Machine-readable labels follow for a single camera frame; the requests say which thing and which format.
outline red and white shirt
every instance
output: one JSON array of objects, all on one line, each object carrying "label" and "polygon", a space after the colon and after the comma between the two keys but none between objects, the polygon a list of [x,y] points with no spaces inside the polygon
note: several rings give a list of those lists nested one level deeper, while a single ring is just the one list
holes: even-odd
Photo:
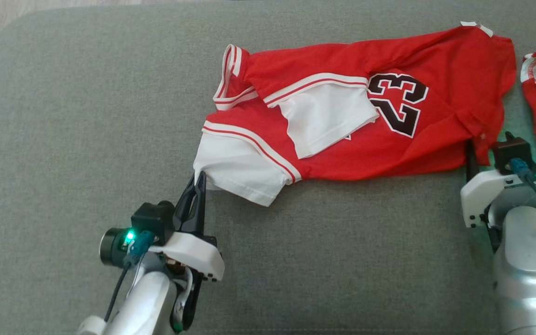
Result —
[{"label": "red and white shirt", "polygon": [[515,76],[512,41],[475,23],[255,54],[229,45],[194,169],[268,206],[302,179],[455,169],[470,139],[489,164]]}]

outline gray fabric surface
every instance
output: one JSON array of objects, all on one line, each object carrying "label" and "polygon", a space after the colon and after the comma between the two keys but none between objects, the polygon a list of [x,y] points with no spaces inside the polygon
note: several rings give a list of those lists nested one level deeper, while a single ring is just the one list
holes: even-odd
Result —
[{"label": "gray fabric surface", "polygon": [[[512,38],[519,60],[536,49],[527,0],[195,3],[11,24],[0,35],[0,335],[70,334],[104,314],[120,270],[100,263],[100,237],[142,202],[180,195],[226,44],[404,37],[460,20]],[[533,142],[519,85],[505,104],[506,128]],[[226,273],[202,288],[191,333],[496,333],[492,254],[461,221],[463,172],[304,181],[270,208],[212,193],[207,233]]]}]

